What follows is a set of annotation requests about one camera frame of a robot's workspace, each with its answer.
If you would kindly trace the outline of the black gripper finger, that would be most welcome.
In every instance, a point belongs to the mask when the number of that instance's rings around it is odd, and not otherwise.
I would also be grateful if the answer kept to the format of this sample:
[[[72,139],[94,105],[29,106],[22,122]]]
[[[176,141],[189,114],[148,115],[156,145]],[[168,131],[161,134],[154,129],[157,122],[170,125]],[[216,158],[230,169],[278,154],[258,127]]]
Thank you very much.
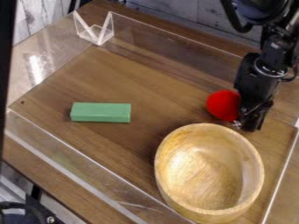
[[[240,108],[237,111],[237,118],[233,120],[233,126],[237,129],[244,129],[246,127],[248,122],[248,109]]]
[[[260,105],[256,106],[253,111],[248,114],[246,119],[242,124],[242,130],[248,132],[253,132],[261,129],[268,110],[272,108],[273,102],[265,101]]]

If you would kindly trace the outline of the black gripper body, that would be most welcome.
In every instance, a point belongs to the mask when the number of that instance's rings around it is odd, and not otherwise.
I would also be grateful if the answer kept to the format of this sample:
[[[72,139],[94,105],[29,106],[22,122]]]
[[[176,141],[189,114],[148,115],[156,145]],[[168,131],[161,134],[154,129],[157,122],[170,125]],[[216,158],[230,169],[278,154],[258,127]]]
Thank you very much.
[[[273,94],[283,75],[270,73],[258,62],[258,54],[248,53],[238,65],[233,88],[240,94],[238,113],[249,113],[273,104]]]

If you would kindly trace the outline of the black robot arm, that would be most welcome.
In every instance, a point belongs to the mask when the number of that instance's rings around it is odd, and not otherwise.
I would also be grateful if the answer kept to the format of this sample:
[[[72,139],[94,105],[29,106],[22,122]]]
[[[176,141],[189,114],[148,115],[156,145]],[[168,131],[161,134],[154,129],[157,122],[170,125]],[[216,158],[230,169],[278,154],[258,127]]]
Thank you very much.
[[[258,130],[278,85],[299,75],[299,0],[218,0],[233,29],[261,28],[260,51],[238,65],[233,88],[240,94],[234,125]]]

